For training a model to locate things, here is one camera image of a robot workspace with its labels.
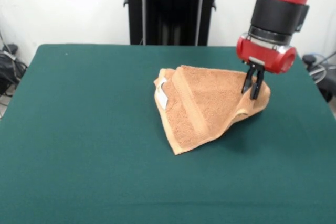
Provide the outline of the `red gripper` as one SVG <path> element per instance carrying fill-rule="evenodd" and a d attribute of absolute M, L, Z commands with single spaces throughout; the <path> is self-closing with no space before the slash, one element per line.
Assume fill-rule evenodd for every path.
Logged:
<path fill-rule="evenodd" d="M 263 66 L 266 71 L 277 74 L 287 72 L 293 65 L 297 56 L 295 47 L 264 42 L 251 37 L 247 33 L 240 36 L 236 49 L 240 60 L 247 63 L 259 64 Z M 256 67 L 253 64 L 249 65 L 241 91 L 242 94 L 244 94 L 252 85 L 250 99 L 257 100 L 264 81 L 265 70 L 260 69 L 257 71 L 257 80 L 252 85 L 252 78 L 256 71 Z"/>

